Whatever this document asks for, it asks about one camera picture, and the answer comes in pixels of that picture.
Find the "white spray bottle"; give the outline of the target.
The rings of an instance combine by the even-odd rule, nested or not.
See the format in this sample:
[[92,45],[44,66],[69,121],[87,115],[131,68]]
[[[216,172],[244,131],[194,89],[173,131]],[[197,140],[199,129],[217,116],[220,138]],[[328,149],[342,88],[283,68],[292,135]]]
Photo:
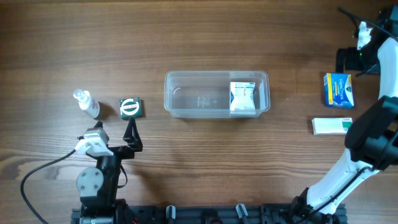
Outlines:
[[78,100],[80,109],[89,117],[96,119],[100,115],[100,105],[89,91],[77,89],[74,91],[73,97]]

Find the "green square box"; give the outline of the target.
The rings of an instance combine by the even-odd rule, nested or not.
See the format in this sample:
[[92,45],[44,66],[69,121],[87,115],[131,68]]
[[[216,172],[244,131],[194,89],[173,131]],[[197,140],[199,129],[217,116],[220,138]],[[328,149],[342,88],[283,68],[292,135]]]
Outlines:
[[120,100],[119,110],[121,119],[140,118],[143,116],[143,107],[139,97]]

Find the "blue VapoDrops box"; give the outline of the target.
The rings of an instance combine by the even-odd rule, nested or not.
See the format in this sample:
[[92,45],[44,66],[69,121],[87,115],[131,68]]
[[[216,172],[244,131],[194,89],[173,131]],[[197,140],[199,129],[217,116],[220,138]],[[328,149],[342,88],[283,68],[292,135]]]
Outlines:
[[325,104],[332,108],[354,107],[351,75],[345,73],[326,73],[323,77]]

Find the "white green medicine box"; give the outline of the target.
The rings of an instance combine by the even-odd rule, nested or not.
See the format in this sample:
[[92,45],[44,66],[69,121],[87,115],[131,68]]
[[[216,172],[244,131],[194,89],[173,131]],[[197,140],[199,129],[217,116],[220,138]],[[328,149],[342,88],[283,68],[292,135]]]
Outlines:
[[352,123],[352,118],[313,118],[313,133],[314,135],[346,134]]

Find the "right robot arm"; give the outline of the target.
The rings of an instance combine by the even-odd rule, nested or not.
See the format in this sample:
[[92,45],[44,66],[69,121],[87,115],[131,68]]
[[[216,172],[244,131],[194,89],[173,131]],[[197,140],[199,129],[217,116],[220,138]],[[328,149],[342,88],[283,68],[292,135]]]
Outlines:
[[338,49],[336,71],[380,76],[378,101],[362,114],[345,136],[345,150],[315,185],[291,203],[289,223],[339,223],[339,204],[364,180],[397,165],[397,6],[379,11],[372,22],[342,8],[355,26],[356,47]]

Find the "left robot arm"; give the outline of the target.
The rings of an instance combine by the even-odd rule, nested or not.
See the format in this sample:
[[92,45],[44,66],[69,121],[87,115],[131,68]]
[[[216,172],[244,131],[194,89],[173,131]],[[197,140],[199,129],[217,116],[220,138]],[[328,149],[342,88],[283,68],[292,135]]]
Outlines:
[[96,166],[84,169],[77,177],[81,208],[72,211],[71,222],[138,223],[137,216],[127,202],[116,198],[118,189],[124,187],[119,184],[119,176],[126,173],[121,162],[133,159],[135,153],[143,149],[135,119],[129,120],[125,130],[123,140],[127,142],[126,145],[110,147],[101,121],[78,139],[76,152],[95,159]]

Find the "clear plastic container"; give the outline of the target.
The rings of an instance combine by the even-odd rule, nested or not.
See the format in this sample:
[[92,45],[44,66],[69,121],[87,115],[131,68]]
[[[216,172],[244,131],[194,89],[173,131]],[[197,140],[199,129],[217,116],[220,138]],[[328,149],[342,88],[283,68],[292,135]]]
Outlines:
[[[255,83],[253,112],[230,111],[231,82]],[[174,118],[257,118],[271,107],[269,77],[263,71],[171,71],[164,107]]]

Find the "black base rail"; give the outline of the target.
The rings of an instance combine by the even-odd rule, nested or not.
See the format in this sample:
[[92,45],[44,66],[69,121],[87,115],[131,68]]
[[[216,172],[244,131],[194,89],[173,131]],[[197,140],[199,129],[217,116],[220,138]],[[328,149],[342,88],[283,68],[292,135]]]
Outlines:
[[263,204],[247,206],[247,214],[239,215],[235,206],[227,207],[177,207],[174,216],[166,208],[156,206],[131,206],[137,223],[297,223],[300,217],[289,217],[288,204]]

